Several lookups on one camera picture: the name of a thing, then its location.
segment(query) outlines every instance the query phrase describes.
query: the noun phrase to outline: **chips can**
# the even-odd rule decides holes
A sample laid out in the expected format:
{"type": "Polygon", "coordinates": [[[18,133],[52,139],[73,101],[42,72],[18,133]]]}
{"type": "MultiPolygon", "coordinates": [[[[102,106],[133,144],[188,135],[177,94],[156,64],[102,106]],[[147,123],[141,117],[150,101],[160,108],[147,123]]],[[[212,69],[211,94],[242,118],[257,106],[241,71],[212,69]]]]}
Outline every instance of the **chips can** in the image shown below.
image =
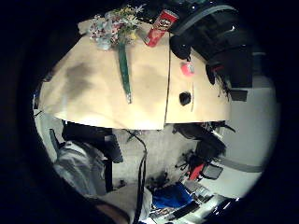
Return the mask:
{"type": "Polygon", "coordinates": [[[155,47],[165,32],[170,28],[170,26],[178,19],[178,15],[164,9],[155,23],[153,23],[151,29],[149,30],[148,36],[145,39],[146,45],[150,47],[155,47]]]}

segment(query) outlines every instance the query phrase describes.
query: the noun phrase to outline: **wooden table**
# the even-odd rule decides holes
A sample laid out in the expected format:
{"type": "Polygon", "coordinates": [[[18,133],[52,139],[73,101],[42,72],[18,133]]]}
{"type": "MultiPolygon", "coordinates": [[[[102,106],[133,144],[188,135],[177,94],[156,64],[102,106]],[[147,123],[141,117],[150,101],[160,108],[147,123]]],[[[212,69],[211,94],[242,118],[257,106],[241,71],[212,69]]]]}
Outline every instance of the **wooden table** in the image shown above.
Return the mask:
{"type": "MultiPolygon", "coordinates": [[[[80,31],[89,23],[80,24],[80,31]]],[[[141,37],[127,47],[132,104],[122,88],[117,51],[102,51],[83,36],[54,67],[53,79],[43,84],[39,109],[59,119],[117,129],[159,130],[166,122],[228,119],[230,103],[218,96],[219,85],[208,82],[203,59],[193,52],[195,75],[183,76],[183,61],[172,53],[169,67],[169,34],[150,48],[142,40],[149,29],[143,23],[141,37]],[[179,103],[183,91],[193,93],[191,104],[179,103]]]]}

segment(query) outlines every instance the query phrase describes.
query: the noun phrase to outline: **black device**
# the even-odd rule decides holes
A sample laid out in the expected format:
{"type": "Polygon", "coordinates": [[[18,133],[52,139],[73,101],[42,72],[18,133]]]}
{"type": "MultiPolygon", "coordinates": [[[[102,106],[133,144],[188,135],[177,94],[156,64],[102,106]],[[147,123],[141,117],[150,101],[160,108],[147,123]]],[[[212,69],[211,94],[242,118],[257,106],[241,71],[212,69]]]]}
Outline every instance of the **black device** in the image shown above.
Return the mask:
{"type": "Polygon", "coordinates": [[[170,48],[182,60],[196,50],[206,63],[223,65],[221,78],[232,88],[251,88],[253,49],[258,44],[237,9],[221,0],[131,1],[147,3],[140,17],[154,22],[163,9],[179,16],[170,27],[170,48]]]}

